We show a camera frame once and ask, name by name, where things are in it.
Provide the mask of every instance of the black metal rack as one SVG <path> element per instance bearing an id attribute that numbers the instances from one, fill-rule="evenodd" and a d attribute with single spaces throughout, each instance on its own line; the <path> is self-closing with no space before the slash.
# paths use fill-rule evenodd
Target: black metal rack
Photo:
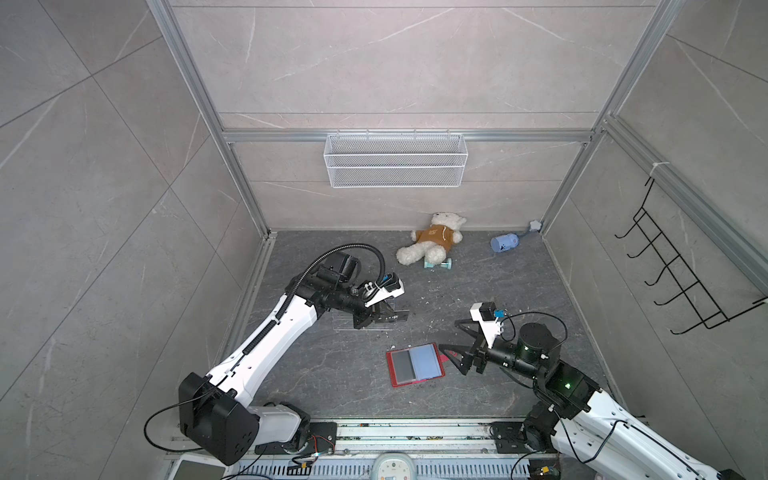
<path id="1" fill-rule="evenodd" d="M 634 221 L 632 223 L 632 226 L 630 227 L 629 230 L 627 230 L 627 232 L 624 235 L 621 235 L 621 236 L 614 235 L 614 236 L 616 238 L 624 238 L 627 235 L 629 235 L 629 233 L 635 227 L 637 227 L 640 230 L 640 232 L 642 232 L 642 234 L 645 237 L 645 239 L 648 240 L 648 244 L 645 247 L 643 247 L 643 249 L 637 255 L 630 255 L 628 253 L 627 257 L 638 258 L 640 255 L 643 254 L 643 252 L 645 252 L 645 250 L 648 249 L 648 247 L 651 247 L 651 248 L 654 249 L 654 252 L 656 252 L 656 254 L 659 256 L 659 258 L 661 259 L 661 262 L 664 264 L 664 266 L 661 268 L 661 271 L 659 272 L 659 276 L 656 277 L 656 280 L 654 280 L 652 283 L 648 283 L 646 281 L 645 284 L 648 285 L 648 286 L 656 285 L 659 282 L 659 280 L 661 280 L 661 276 L 664 275 L 664 271 L 666 270 L 672 276 L 673 280 L 677 284 L 677 287 L 680 288 L 680 292 L 678 294 L 676 294 L 675 296 L 673 296 L 672 298 L 670 298 L 669 300 L 667 300 L 666 302 L 658 303 L 657 301 L 654 300 L 654 303 L 656 305 L 658 305 L 658 306 L 663 306 L 663 305 L 667 305 L 668 303 L 672 302 L 673 300 L 675 300 L 679 296 L 685 296 L 685 299 L 688 301 L 688 303 L 690 304 L 691 308 L 694 309 L 694 312 L 696 312 L 696 315 L 699 317 L 699 323 L 696 323 L 695 325 L 693 325 L 691 327 L 688 327 L 685 330 L 682 330 L 680 332 L 675 332 L 672 329 L 670 329 L 670 331 L 674 335 L 682 335 L 683 333 L 690 332 L 692 329 L 696 328 L 699 325 L 704 325 L 704 327 L 707 328 L 707 329 L 713 329 L 713 328 L 715 328 L 717 326 L 720 326 L 720 325 L 724 324 L 725 322 L 729 322 L 729 321 L 737 318 L 738 316 L 742 316 L 744 313 L 747 313 L 747 312 L 749 312 L 751 310 L 754 310 L 757 307 L 763 305 L 765 303 L 765 300 L 768 300 L 768 297 L 764 297 L 764 298 L 761 298 L 760 300 L 757 300 L 757 301 L 753 302 L 751 307 L 749 307 L 746 310 L 743 310 L 741 312 L 738 312 L 736 315 L 728 316 L 728 315 L 725 314 L 723 309 L 720 307 L 720 304 L 717 303 L 717 301 L 715 301 L 715 299 L 712 297 L 712 294 L 710 293 L 710 291 L 707 290 L 707 288 L 701 282 L 701 279 L 699 279 L 698 275 L 696 275 L 696 272 L 694 272 L 694 270 L 692 268 L 690 268 L 690 266 L 688 265 L 688 262 L 683 258 L 682 255 L 680 255 L 680 252 L 677 250 L 677 247 L 674 246 L 674 243 L 671 242 L 669 237 L 667 237 L 667 235 L 664 233 L 664 231 L 659 227 L 658 223 L 656 223 L 656 220 L 654 220 L 654 218 L 648 213 L 648 211 L 645 210 L 645 202 L 648 200 L 648 194 L 650 194 L 650 189 L 653 188 L 653 186 L 654 186 L 654 179 L 649 177 L 648 181 L 646 181 L 645 184 L 648 185 L 649 183 L 650 183 L 650 185 L 648 186 L 648 190 L 645 192 L 645 198 L 643 199 L 643 203 L 640 205 L 640 209 L 632 217 L 632 220 Z M 640 225 L 640 220 L 643 220 L 644 218 L 647 218 L 648 220 L 650 220 L 651 223 L 653 223 L 653 225 L 659 231 L 659 233 L 657 233 L 652 239 L 650 238 L 648 233 L 645 230 L 643 230 L 643 226 Z M 656 248 L 656 245 L 654 245 L 654 242 L 656 240 L 658 240 L 659 238 L 662 238 L 662 237 L 667 241 L 667 243 L 669 243 L 669 245 L 672 247 L 672 250 L 674 250 L 674 252 L 675 252 L 674 257 L 672 257 L 672 259 L 669 260 L 669 261 L 664 260 L 664 257 L 662 257 L 661 252 L 659 252 L 659 250 Z M 674 272 L 670 268 L 670 265 L 672 265 L 672 263 L 675 262 L 676 260 L 680 260 L 681 262 L 683 262 L 683 264 L 685 265 L 685 268 L 690 272 L 691 275 L 693 275 L 693 277 L 695 279 L 695 281 L 692 284 L 690 284 L 689 286 L 686 286 L 685 288 L 683 288 L 683 285 L 680 283 L 680 280 L 677 278 L 677 276 L 674 274 Z M 690 290 L 691 288 L 693 288 L 696 285 L 701 285 L 701 288 L 704 290 L 704 292 L 707 294 L 707 296 L 712 301 L 712 304 L 714 304 L 714 306 L 717 308 L 717 311 L 715 313 L 713 313 L 712 315 L 708 316 L 707 318 L 704 318 L 701 315 L 701 313 L 699 312 L 699 309 L 696 308 L 696 305 L 694 304 L 694 302 L 688 296 L 688 290 Z M 711 320 L 711 319 L 713 319 L 714 317 L 716 317 L 718 315 L 722 315 L 724 320 L 721 320 L 721 321 L 719 321 L 718 323 L 715 323 L 712 326 L 707 325 L 707 321 L 708 320 Z"/>

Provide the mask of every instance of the white wire basket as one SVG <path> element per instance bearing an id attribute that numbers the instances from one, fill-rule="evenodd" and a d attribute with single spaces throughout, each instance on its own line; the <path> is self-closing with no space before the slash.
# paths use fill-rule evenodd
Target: white wire basket
<path id="1" fill-rule="evenodd" d="M 467 163 L 461 134 L 330 134 L 323 157 L 333 188 L 458 187 Z"/>

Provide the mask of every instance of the white teddy bear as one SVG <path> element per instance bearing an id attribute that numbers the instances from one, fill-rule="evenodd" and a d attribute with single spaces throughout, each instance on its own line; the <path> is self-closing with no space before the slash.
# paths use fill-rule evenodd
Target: white teddy bear
<path id="1" fill-rule="evenodd" d="M 435 265 L 442 263 L 451 247 L 462 241 L 462 234 L 458 229 L 466 221 L 464 217 L 446 212 L 432 215 L 432 225 L 429 229 L 411 231 L 411 240 L 416 243 L 397 250 L 397 261 L 410 265 L 424 257 L 424 260 Z"/>

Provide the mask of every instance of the blue cylindrical container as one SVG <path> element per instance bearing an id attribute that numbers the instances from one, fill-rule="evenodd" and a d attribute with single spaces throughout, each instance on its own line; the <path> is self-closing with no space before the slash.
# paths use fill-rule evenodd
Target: blue cylindrical container
<path id="1" fill-rule="evenodd" d="M 496 253 L 505 252 L 515 248 L 520 243 L 518 236 L 514 233 L 507 233 L 506 235 L 499 235 L 491 239 L 491 248 Z"/>

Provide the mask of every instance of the round white device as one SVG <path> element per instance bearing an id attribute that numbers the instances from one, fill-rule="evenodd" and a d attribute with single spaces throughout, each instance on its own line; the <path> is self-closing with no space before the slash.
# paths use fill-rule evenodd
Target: round white device
<path id="1" fill-rule="evenodd" d="M 415 480 L 416 465 L 403 453 L 382 453 L 371 469 L 371 480 Z"/>

